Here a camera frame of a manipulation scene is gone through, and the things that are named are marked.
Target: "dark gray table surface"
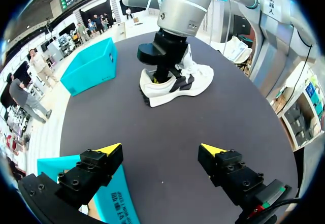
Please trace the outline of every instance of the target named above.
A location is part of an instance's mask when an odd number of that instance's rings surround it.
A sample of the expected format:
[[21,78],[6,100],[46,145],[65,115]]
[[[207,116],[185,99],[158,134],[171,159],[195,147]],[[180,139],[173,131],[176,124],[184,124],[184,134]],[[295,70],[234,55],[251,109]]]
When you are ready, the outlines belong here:
[[153,38],[150,33],[117,42],[116,78],[70,98],[60,155],[122,143],[128,189],[143,224],[237,219],[241,209],[213,186],[197,161],[201,143],[235,149],[265,174],[265,184],[277,178],[293,187],[294,197],[295,158],[276,114],[238,68],[202,41],[188,39],[194,61],[214,69],[209,88],[194,98],[145,105],[139,92],[145,66],[136,55],[138,45]]

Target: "white sneaker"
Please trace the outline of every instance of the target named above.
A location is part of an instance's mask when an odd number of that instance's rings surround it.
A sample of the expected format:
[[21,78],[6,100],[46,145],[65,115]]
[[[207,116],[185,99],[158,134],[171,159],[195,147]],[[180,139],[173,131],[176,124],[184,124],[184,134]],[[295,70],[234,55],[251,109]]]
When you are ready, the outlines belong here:
[[170,73],[170,79],[159,84],[152,82],[155,71],[142,70],[140,88],[149,106],[160,106],[183,95],[197,96],[209,87],[214,75],[210,66],[199,65],[192,60],[190,45],[183,61],[176,68],[181,70],[180,78]]

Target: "cable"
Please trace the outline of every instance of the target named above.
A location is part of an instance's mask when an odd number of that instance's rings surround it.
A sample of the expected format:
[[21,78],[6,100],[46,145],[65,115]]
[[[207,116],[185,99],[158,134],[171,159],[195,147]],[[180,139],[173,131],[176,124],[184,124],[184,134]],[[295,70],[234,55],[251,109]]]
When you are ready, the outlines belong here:
[[306,60],[305,60],[304,66],[303,66],[303,68],[302,68],[302,70],[301,70],[301,72],[300,72],[299,78],[298,78],[298,80],[296,81],[296,84],[295,84],[295,86],[294,86],[294,90],[292,91],[292,94],[290,95],[289,99],[286,101],[286,103],[284,104],[284,106],[281,108],[281,110],[280,110],[276,115],[279,115],[279,114],[280,114],[280,112],[281,112],[281,111],[286,107],[286,105],[288,104],[288,102],[291,100],[291,97],[294,95],[296,85],[298,84],[298,81],[299,81],[299,79],[300,79],[300,77],[301,77],[301,75],[302,75],[302,73],[303,73],[303,71],[304,71],[304,69],[305,69],[305,66],[306,66],[306,64],[307,64],[307,60],[308,60],[308,57],[309,57],[309,54],[310,54],[311,47],[313,47],[313,46],[311,45],[311,46],[308,46],[308,47],[309,47],[309,51],[308,51],[308,54],[307,54],[307,57],[306,57]]
[[252,217],[252,219],[256,219],[258,218],[259,216],[261,215],[264,215],[264,214],[267,214],[268,212],[272,211],[272,210],[275,210],[283,205],[288,205],[288,204],[292,204],[292,203],[299,203],[301,199],[300,198],[294,198],[294,199],[288,199],[288,200],[282,200],[280,201],[279,203],[275,204],[275,205],[271,205],[270,207],[262,210],[261,212],[257,213],[256,215],[254,215]]

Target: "gray pants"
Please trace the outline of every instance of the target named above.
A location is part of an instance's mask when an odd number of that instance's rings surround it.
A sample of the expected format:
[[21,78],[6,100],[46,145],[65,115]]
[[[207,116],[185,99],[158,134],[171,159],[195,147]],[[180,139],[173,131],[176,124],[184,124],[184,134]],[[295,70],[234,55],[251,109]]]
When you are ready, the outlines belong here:
[[89,37],[88,37],[88,35],[82,34],[82,35],[80,35],[80,40],[81,40],[82,44],[85,44],[87,41],[89,41]]
[[37,75],[44,81],[44,83],[46,84],[46,86],[52,88],[52,85],[50,84],[50,82],[46,79],[46,76],[48,76],[49,78],[53,79],[54,82],[58,82],[59,80],[53,75],[52,70],[49,68],[49,66],[46,64],[45,67],[39,72],[37,73]]
[[39,110],[44,116],[46,116],[47,110],[30,94],[28,94],[26,104],[23,108],[32,118],[35,118],[37,121],[45,121],[38,114],[36,114],[33,109]]

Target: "black stripe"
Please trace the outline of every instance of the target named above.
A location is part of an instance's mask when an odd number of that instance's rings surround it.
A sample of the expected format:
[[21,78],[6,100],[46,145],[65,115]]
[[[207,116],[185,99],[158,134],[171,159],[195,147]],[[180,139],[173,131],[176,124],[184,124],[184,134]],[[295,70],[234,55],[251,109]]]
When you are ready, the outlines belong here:
[[176,79],[176,82],[174,83],[173,87],[169,91],[169,93],[175,92],[177,89],[179,90],[190,90],[192,87],[192,83],[194,82],[194,77],[192,74],[189,75],[188,82],[186,83],[185,77],[180,77]]

